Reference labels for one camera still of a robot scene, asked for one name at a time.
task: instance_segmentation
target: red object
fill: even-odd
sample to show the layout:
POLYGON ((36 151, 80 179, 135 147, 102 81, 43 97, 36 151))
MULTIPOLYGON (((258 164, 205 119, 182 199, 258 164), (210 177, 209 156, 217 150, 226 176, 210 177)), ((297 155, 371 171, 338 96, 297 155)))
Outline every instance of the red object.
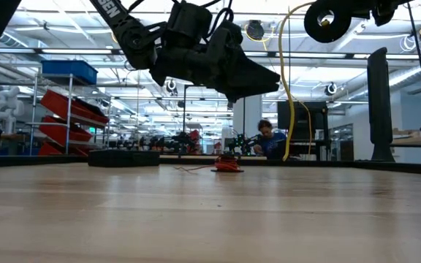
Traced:
MULTIPOLYGON (((66 121, 61 120, 60 118, 54 118, 51 116, 45 116, 43 118, 44 123, 66 123, 66 121)), ((67 127, 65 126, 51 126, 51 125, 40 125, 39 130, 46 134, 49 138, 57 142, 61 146, 66 145, 66 131, 67 127)), ((71 123, 71 128, 69 129, 69 140, 79 141, 79 142, 88 142, 92 138, 92 135, 83 129, 77 127, 71 123)))
MULTIPOLYGON (((69 147, 69 154, 87 156, 88 151, 76 147, 69 147)), ((38 153, 39 156, 64 155, 64 148, 54 142, 44 142, 38 153)))
POLYGON ((189 136, 191 137, 191 140, 193 140, 193 141, 199 140, 199 132, 197 130, 191 131, 189 133, 189 136))
MULTIPOLYGON (((57 94, 54 91, 48 90, 47 93, 43 96, 42 101, 40 103, 47 109, 58 115, 60 118, 66 120, 68 111, 68 101, 69 99, 67 97, 61 94, 57 94)), ((71 114, 102 123, 102 125, 99 125, 87 120, 76 118, 75 116, 71 116, 71 121, 97 128, 105 127, 108 121, 110 120, 99 111, 94 112, 88 109, 87 107, 83 106, 82 103, 75 101, 74 99, 71 100, 71 114)))

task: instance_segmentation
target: black stand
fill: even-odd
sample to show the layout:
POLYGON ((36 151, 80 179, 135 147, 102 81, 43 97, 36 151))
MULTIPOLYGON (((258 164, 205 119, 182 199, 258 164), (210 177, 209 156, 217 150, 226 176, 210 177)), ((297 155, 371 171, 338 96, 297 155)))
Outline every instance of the black stand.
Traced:
POLYGON ((375 51, 368 58, 368 109, 370 141, 374 144, 371 161, 394 162, 392 142, 391 101, 387 48, 375 51))

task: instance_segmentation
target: man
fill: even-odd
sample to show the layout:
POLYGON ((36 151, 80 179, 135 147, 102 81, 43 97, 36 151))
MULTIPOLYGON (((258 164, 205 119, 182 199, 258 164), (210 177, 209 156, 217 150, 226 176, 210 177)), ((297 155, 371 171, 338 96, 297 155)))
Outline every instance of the man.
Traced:
POLYGON ((257 128, 261 132, 262 138, 260 145, 255 145, 253 147, 254 152, 267 156, 269 159, 278 159, 278 145, 280 142, 287 139, 285 134, 272 132, 273 126, 267 120, 261 120, 257 125, 257 128))

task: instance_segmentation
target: metal pole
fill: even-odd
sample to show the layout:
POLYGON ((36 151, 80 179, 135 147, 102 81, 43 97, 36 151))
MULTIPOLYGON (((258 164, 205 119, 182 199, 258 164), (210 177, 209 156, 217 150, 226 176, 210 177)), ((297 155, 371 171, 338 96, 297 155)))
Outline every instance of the metal pole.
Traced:
POLYGON ((243 98, 243 138, 245 138, 245 126, 246 126, 246 97, 243 98))
POLYGON ((72 74, 69 75, 69 99, 67 102, 67 125, 66 125, 66 155, 69 154, 69 130, 71 129, 71 100, 72 100, 72 74))
MULTIPOLYGON (((111 97, 108 97, 108 109, 107 113, 110 116, 111 111, 111 97)), ((110 119, 108 118, 108 124, 107 124, 107 149, 110 147, 110 119)))
MULTIPOLYGON (((34 83, 34 100, 32 101, 32 123, 35 122, 35 108, 37 107, 37 88, 38 88, 38 73, 35 75, 35 83, 34 83)), ((35 128, 34 125, 31 125, 30 128, 30 151, 29 155, 32 156, 32 148, 34 147, 34 132, 35 128)))
POLYGON ((188 89, 188 86, 184 86, 184 106, 183 106, 183 132, 185 132, 186 128, 186 89, 188 89))

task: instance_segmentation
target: black box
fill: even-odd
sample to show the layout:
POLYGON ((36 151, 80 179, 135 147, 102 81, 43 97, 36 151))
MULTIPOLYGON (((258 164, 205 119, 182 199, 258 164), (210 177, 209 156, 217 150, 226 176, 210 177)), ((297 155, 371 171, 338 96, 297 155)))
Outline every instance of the black box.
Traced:
POLYGON ((92 167, 147 167, 159 166, 160 153, 135 150, 92 150, 88 165, 92 167))

